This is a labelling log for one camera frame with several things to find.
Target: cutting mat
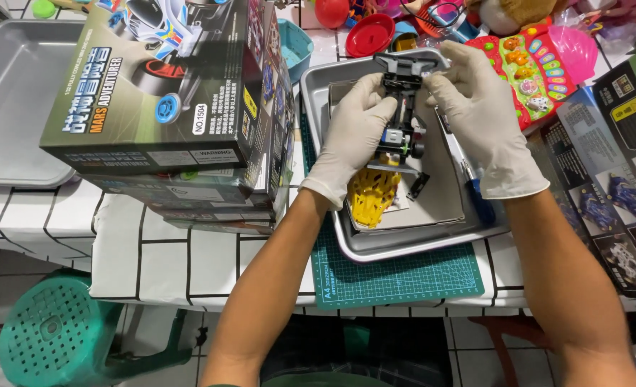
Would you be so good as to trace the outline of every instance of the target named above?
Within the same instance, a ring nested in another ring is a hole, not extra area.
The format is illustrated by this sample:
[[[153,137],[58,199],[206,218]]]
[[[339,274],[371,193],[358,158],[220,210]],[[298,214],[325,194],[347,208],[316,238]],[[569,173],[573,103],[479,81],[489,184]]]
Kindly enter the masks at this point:
[[[300,127],[304,168],[315,154],[305,114]],[[355,308],[468,297],[485,292],[470,243],[370,264],[355,264],[339,251],[331,221],[323,222],[311,251],[316,303],[321,309]]]

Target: aluminum tray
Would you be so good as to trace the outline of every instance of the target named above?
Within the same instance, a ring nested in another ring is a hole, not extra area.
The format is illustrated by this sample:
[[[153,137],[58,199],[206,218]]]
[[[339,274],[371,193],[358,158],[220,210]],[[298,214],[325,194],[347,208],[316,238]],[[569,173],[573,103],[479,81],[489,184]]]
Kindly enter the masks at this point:
[[[80,21],[0,24],[0,185],[48,188],[74,175],[39,139],[82,28]]]
[[[432,48],[412,49],[394,54],[438,58],[442,60],[442,63],[446,63],[440,52]],[[328,131],[328,85],[381,71],[382,66],[374,63],[371,58],[359,58],[311,67],[304,72],[301,80],[302,97],[316,154],[320,153],[323,136]],[[460,163],[463,151],[456,139],[451,134],[444,134],[444,137],[449,144],[454,161]],[[348,209],[333,211],[332,219],[339,248],[345,257],[355,262],[367,263],[440,249],[509,232],[501,203],[493,203],[497,222],[491,227],[486,227],[480,223],[468,191],[462,187],[461,192],[465,222],[446,226],[432,225],[410,229],[357,232],[351,225]]]

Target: green plastic stool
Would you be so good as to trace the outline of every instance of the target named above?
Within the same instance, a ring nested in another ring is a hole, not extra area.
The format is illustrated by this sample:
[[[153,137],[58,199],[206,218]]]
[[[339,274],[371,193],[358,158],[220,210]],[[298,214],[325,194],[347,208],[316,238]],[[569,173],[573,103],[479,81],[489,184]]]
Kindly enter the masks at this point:
[[[182,309],[163,352],[139,359],[109,354],[123,304],[93,300],[90,285],[90,278],[55,272],[15,303],[0,334],[0,365],[11,383],[109,386],[189,361],[192,349],[177,349]]]

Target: gloved hand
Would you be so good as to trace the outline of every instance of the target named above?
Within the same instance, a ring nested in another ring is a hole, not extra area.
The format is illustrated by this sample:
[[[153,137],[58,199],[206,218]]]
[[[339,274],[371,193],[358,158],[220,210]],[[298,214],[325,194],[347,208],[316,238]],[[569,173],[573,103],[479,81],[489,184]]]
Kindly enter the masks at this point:
[[[299,189],[316,191],[340,210],[349,180],[375,153],[382,131],[397,109],[397,100],[376,92],[382,73],[366,75],[334,109],[318,160]]]
[[[424,79],[432,93],[427,104],[439,103],[461,147],[485,169],[483,198],[520,198],[549,187],[526,147],[509,83],[479,49],[447,40],[440,51],[453,64]]]

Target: blue plastic bowl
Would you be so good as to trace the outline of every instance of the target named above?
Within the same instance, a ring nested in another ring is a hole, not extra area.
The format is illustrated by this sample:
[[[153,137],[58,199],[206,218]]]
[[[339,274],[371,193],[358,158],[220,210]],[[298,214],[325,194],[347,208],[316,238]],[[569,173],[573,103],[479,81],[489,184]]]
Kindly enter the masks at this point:
[[[289,67],[289,79],[292,83],[299,82],[311,62],[313,41],[304,30],[287,19],[278,19],[278,28],[282,57]]]

